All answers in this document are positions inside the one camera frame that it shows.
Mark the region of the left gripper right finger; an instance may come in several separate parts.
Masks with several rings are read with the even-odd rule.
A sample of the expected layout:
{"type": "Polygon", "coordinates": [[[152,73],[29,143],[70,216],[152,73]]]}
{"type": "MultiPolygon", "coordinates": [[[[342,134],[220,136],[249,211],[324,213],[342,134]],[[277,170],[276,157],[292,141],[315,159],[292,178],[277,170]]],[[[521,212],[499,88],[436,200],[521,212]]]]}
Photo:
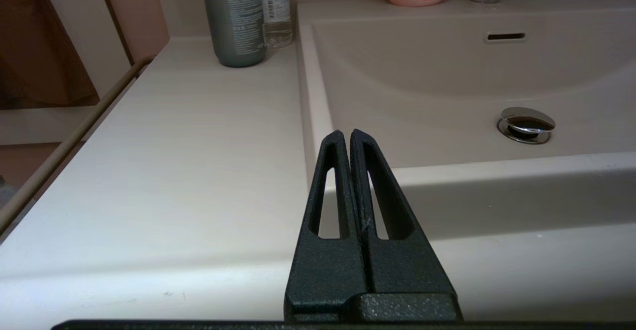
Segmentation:
{"type": "Polygon", "coordinates": [[[372,292],[456,294],[379,144],[354,129],[350,163],[357,228],[372,292]]]}

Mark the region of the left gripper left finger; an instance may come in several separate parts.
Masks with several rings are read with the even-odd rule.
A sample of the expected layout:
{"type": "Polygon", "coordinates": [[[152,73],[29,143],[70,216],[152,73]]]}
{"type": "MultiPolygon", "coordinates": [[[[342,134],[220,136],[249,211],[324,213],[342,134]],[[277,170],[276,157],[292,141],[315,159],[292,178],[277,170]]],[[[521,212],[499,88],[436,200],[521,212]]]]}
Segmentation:
{"type": "Polygon", "coordinates": [[[288,323],[343,323],[352,298],[368,291],[347,145],[336,130],[321,142],[284,294],[288,323]],[[327,173],[334,170],[339,237],[319,226],[327,173]]]}

